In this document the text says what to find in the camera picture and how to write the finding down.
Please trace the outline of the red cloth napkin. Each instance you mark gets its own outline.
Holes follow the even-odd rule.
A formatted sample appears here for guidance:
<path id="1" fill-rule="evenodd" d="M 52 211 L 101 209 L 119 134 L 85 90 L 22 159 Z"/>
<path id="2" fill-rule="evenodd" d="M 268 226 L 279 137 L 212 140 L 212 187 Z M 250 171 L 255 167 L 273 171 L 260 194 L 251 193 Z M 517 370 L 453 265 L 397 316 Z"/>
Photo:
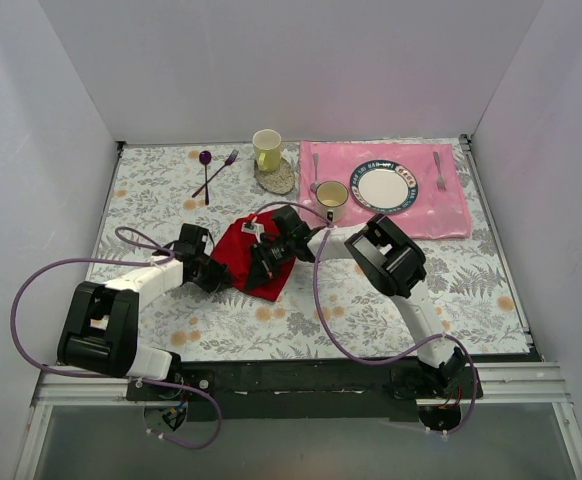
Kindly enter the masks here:
<path id="1" fill-rule="evenodd" d="M 232 223 L 216 244 L 211 257 L 228 267 L 232 276 L 232 286 L 237 290 L 269 302 L 275 302 L 283 290 L 295 264 L 295 260 L 289 260 L 280 268 L 277 276 L 250 291 L 246 289 L 246 281 L 251 265 L 250 246 L 255 243 L 255 236 L 242 231 L 242 226 L 249 220 L 254 220 L 263 226 L 269 234 L 278 234 L 279 230 L 272 221 L 272 211 L 261 212 L 258 215 L 250 214 L 239 218 Z"/>

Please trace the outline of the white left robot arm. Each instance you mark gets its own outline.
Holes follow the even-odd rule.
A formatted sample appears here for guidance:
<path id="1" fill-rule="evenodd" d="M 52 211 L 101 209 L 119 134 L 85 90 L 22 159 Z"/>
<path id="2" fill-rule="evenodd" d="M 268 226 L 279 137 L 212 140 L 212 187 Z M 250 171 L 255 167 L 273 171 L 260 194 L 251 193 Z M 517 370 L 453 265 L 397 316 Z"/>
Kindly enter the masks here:
<path id="1" fill-rule="evenodd" d="M 228 267 L 205 252 L 210 232 L 184 224 L 177 240 L 157 250 L 150 263 L 104 284 L 79 284 L 58 344 L 58 360 L 115 378 L 149 379 L 164 400 L 184 386 L 180 357 L 140 343 L 140 314 L 145 307 L 187 283 L 206 293 L 231 286 Z"/>

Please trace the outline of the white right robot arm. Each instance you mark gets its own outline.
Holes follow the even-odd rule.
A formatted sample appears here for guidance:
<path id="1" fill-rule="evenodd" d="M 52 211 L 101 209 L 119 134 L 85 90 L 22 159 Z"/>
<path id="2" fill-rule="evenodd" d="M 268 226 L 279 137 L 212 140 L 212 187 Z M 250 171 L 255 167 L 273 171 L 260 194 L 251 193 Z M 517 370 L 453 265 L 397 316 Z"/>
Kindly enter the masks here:
<path id="1" fill-rule="evenodd" d="M 332 344 L 347 358 L 367 366 L 387 366 L 415 352 L 423 370 L 425 389 L 435 397 L 461 392 L 460 375 L 472 375 L 472 397 L 478 393 L 478 376 L 467 349 L 445 333 L 429 297 L 425 255 L 392 220 L 377 214 L 353 227 L 332 224 L 311 228 L 290 206 L 272 212 L 276 234 L 264 231 L 253 216 L 239 224 L 240 231 L 255 238 L 246 289 L 252 290 L 278 277 L 292 259 L 313 265 L 313 297 L 320 309 L 318 267 L 322 261 L 353 259 L 371 285 L 397 307 L 415 345 L 386 360 L 365 360 L 348 352 L 328 327 Z"/>

